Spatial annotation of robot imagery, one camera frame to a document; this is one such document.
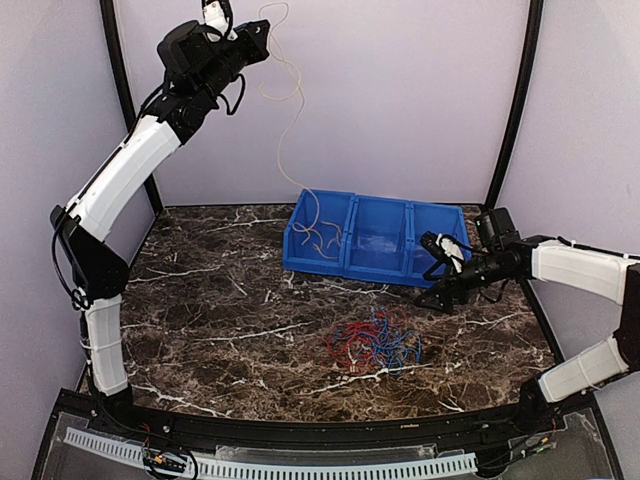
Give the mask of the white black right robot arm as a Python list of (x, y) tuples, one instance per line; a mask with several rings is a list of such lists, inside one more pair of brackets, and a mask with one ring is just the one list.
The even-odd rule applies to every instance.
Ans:
[(435, 264), (424, 274), (432, 285), (418, 296), (418, 306), (451, 314), (473, 292), (516, 281), (533, 290), (544, 313), (587, 317), (587, 331), (576, 342), (552, 322), (566, 357), (520, 387), (510, 413), (517, 432), (530, 434), (563, 403), (638, 372), (638, 255), (561, 235), (524, 237), (505, 208), (482, 212), (474, 225), (477, 248), (451, 234), (422, 234), (421, 247)]

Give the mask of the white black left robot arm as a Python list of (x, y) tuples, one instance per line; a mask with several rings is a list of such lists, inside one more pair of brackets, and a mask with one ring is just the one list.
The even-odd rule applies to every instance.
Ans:
[(140, 412), (119, 396), (129, 391), (120, 310), (128, 263), (105, 242), (115, 220), (151, 174), (218, 109), (227, 86), (243, 69), (266, 60), (268, 20), (243, 23), (232, 37), (198, 21), (170, 31), (157, 47), (162, 83), (143, 102), (134, 126), (66, 206), (51, 212), (52, 249), (64, 251), (73, 282), (63, 286), (82, 314), (92, 383), (109, 398), (101, 417), (120, 436), (141, 427)]

